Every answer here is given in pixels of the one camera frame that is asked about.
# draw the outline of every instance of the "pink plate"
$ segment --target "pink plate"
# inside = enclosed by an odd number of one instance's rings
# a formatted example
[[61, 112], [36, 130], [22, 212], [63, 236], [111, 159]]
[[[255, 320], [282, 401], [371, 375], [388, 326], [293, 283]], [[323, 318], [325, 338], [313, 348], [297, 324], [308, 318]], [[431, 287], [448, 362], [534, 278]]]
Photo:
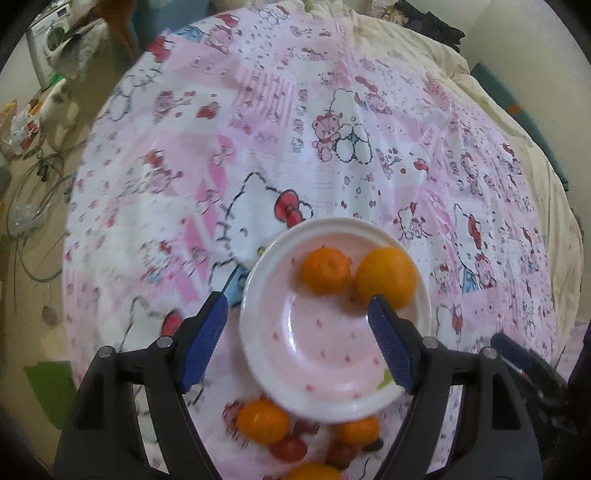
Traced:
[[[310, 420], [338, 423], [367, 417], [402, 394], [353, 291], [312, 295], [300, 283], [306, 255], [322, 245], [359, 263], [375, 248], [403, 248], [362, 220], [308, 220], [281, 235], [253, 268], [239, 323], [250, 370], [286, 410]], [[431, 333], [431, 307], [419, 275], [415, 301], [399, 311], [423, 336]]]

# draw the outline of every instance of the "pink blanket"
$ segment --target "pink blanket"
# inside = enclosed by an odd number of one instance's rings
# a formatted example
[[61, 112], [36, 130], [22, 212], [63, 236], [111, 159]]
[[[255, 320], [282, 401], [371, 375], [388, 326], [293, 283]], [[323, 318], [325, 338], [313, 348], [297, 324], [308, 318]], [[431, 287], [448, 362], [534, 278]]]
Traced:
[[[121, 79], [89, 138], [67, 224], [76, 382], [101, 345], [127, 351], [173, 332], [165, 314], [195, 314], [236, 267], [238, 303], [262, 250], [325, 216], [364, 219], [404, 243], [448, 347], [478, 351], [503, 330], [553, 356], [548, 264], [519, 159], [437, 73], [366, 57], [351, 35], [294, 3], [241, 9], [158, 37]], [[241, 402], [261, 393], [236, 316], [187, 402], [225, 479], [270, 479], [288, 467], [234, 429]], [[357, 458], [348, 478], [375, 474], [409, 401], [381, 413], [385, 447]], [[137, 402], [161, 465], [141, 389]], [[449, 452], [458, 405], [454, 392], [432, 468]], [[323, 426], [304, 436], [307, 460], [323, 458], [328, 435]]]

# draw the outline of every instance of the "screw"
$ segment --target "screw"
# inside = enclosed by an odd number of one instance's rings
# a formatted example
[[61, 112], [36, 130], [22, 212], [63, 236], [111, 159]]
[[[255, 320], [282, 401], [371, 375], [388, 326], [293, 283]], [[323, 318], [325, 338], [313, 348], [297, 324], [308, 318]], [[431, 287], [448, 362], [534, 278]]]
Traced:
[[425, 337], [423, 339], [423, 345], [427, 348], [437, 348], [439, 341], [435, 337]]
[[160, 337], [158, 340], [156, 340], [156, 345], [158, 345], [160, 348], [168, 348], [172, 344], [173, 338], [169, 336]]
[[107, 358], [111, 353], [113, 353], [113, 347], [105, 345], [99, 348], [99, 357], [101, 358]]
[[496, 350], [491, 346], [484, 347], [482, 353], [485, 357], [490, 358], [491, 360], [494, 360], [497, 355]]

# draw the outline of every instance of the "bedsheet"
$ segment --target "bedsheet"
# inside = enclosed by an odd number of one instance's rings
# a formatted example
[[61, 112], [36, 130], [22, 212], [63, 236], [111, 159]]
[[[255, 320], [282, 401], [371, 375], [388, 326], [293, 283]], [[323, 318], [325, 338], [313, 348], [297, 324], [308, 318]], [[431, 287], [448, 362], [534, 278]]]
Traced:
[[[76, 382], [98, 347], [128, 351], [173, 333], [180, 318], [168, 312], [195, 314], [229, 279], [239, 304], [264, 248], [326, 216], [372, 222], [403, 242], [429, 288], [432, 331], [448, 347], [478, 351], [503, 330], [558, 357], [568, 282], [554, 284], [548, 259], [573, 262], [560, 267], [570, 279], [577, 266], [574, 254], [561, 257], [568, 234], [540, 215], [565, 200], [544, 200], [535, 182], [532, 193], [528, 151], [452, 79], [467, 73], [465, 61], [337, 4], [307, 9], [250, 7], [164, 33], [101, 110], [64, 246]], [[240, 406], [261, 395], [237, 322], [232, 309], [186, 401], [223, 478], [271, 479], [288, 467], [235, 429]], [[148, 457], [164, 469], [145, 394], [136, 393]], [[384, 448], [358, 457], [344, 478], [373, 477], [409, 404], [402, 397], [380, 412]], [[446, 461], [458, 407], [453, 390], [433, 469]], [[306, 460], [323, 459], [330, 429], [298, 425]]]

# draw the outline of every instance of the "orange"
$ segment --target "orange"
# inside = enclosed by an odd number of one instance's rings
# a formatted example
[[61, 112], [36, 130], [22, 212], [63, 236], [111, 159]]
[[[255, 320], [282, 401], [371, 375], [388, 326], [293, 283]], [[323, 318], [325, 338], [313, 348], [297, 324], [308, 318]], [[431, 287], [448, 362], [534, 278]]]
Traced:
[[348, 445], [365, 447], [379, 437], [379, 420], [376, 416], [343, 423], [336, 429], [339, 440]]
[[322, 463], [305, 463], [295, 467], [283, 480], [341, 480], [340, 472]]
[[414, 298], [417, 269], [408, 254], [399, 248], [378, 248], [362, 260], [355, 275], [355, 287], [365, 302], [382, 294], [395, 309]]
[[283, 410], [268, 400], [247, 403], [236, 416], [236, 428], [246, 438], [261, 445], [283, 440], [290, 429], [290, 419]]
[[300, 278], [316, 295], [334, 295], [351, 282], [351, 264], [336, 248], [322, 247], [308, 254], [301, 266]]

